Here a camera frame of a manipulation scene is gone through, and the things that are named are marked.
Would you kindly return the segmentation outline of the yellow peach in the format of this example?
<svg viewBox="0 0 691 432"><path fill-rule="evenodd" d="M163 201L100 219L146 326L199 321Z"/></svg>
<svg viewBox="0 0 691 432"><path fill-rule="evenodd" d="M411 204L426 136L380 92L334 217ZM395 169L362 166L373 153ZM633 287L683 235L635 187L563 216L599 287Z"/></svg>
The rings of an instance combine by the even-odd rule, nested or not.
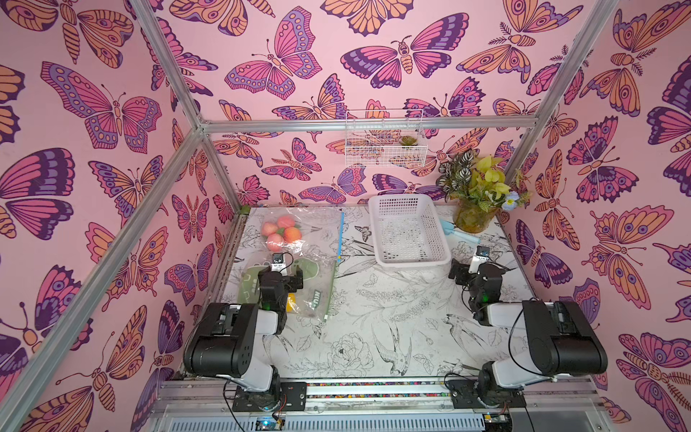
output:
<svg viewBox="0 0 691 432"><path fill-rule="evenodd" d="M298 304L294 293L289 293L286 302L286 311L288 313L297 313L299 311Z"/></svg>

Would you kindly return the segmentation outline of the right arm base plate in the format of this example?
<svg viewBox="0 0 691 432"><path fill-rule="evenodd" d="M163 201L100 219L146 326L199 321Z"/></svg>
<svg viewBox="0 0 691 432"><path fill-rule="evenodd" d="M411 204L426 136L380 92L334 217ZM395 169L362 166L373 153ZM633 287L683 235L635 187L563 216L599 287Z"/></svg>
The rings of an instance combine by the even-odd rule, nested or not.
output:
<svg viewBox="0 0 691 432"><path fill-rule="evenodd" d="M455 409L522 409L527 406L519 390L490 389L476 380L451 377L444 384Z"/></svg>

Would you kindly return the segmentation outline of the pink peach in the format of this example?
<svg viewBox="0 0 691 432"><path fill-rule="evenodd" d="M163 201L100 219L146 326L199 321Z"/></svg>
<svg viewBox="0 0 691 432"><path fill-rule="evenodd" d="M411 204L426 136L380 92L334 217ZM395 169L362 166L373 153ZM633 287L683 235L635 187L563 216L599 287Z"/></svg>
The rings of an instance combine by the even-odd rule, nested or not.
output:
<svg viewBox="0 0 691 432"><path fill-rule="evenodd" d="M263 223L260 232L264 237L270 237L274 234L277 234L278 230L279 227L276 223L266 221Z"/></svg>
<svg viewBox="0 0 691 432"><path fill-rule="evenodd" d="M266 247L274 253L282 252L284 249L284 244L284 237L277 232L270 234L266 238Z"/></svg>
<svg viewBox="0 0 691 432"><path fill-rule="evenodd" d="M295 227L296 221L291 215L283 215L277 219L276 224L280 229L288 229Z"/></svg>

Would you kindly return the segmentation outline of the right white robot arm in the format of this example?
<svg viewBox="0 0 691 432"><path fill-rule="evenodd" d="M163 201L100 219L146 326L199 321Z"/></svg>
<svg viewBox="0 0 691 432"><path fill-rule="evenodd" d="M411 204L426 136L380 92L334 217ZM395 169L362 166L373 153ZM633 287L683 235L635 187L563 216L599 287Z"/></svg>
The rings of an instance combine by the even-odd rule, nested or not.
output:
<svg viewBox="0 0 691 432"><path fill-rule="evenodd" d="M506 268L491 262L477 266L454 259L448 277L470 294L467 307L480 326L506 329L513 337L525 332L527 349L485 363L474 380L479 402L498 407L518 397L528 385L552 381L561 375L603 374L608 355L577 302L522 302L500 300Z"/></svg>

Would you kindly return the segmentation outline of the clear green-zipper zip-top bag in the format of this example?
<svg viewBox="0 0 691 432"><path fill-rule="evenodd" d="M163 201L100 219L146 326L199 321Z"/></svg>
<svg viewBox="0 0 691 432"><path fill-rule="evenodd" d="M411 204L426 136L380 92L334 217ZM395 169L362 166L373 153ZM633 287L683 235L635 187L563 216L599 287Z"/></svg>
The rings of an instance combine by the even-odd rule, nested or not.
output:
<svg viewBox="0 0 691 432"><path fill-rule="evenodd" d="M239 284L238 303L257 302L260 298L259 273L269 270L271 261L267 259L249 262L236 278ZM297 258L283 274L295 279L302 272L302 287L287 288L288 298L286 311L302 318L326 322L329 318L336 262L316 258Z"/></svg>

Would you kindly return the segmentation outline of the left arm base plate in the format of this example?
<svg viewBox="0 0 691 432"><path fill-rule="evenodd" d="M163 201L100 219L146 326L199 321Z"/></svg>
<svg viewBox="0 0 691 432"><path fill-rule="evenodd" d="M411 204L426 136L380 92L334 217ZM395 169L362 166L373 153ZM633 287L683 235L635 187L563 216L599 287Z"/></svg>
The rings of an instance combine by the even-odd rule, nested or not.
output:
<svg viewBox="0 0 691 432"><path fill-rule="evenodd" d="M237 412L304 411L307 402L306 382L272 384L266 392L246 392L237 388L231 406Z"/></svg>

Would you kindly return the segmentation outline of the clear blue-zipper zip-top bag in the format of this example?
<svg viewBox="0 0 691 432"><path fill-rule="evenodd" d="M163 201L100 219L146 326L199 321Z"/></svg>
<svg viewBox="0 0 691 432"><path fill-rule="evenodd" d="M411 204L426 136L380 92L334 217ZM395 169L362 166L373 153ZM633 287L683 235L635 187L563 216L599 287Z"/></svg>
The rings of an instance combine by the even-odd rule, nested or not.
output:
<svg viewBox="0 0 691 432"><path fill-rule="evenodd" d="M342 212L331 207L278 207L258 211L261 245L271 253L336 258Z"/></svg>

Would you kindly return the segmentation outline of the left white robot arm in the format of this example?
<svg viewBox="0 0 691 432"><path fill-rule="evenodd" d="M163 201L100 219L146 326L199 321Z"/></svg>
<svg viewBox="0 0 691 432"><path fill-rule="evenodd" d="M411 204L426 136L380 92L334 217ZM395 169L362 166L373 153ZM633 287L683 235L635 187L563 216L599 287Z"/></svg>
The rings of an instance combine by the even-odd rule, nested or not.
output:
<svg viewBox="0 0 691 432"><path fill-rule="evenodd" d="M292 275L266 268L258 274L255 303L210 303L189 338L185 370L202 377L236 383L250 396L280 394L277 369L254 354L264 336L277 336L287 320L289 295L303 288L303 271Z"/></svg>

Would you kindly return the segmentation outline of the orange-red peach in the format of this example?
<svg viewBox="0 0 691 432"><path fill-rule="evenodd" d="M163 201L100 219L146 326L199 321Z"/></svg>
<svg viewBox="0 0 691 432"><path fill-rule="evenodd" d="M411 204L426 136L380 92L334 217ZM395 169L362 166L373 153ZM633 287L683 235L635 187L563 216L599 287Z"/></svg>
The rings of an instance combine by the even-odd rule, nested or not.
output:
<svg viewBox="0 0 691 432"><path fill-rule="evenodd" d="M302 240L302 232L297 227L284 229L284 241L288 244Z"/></svg>

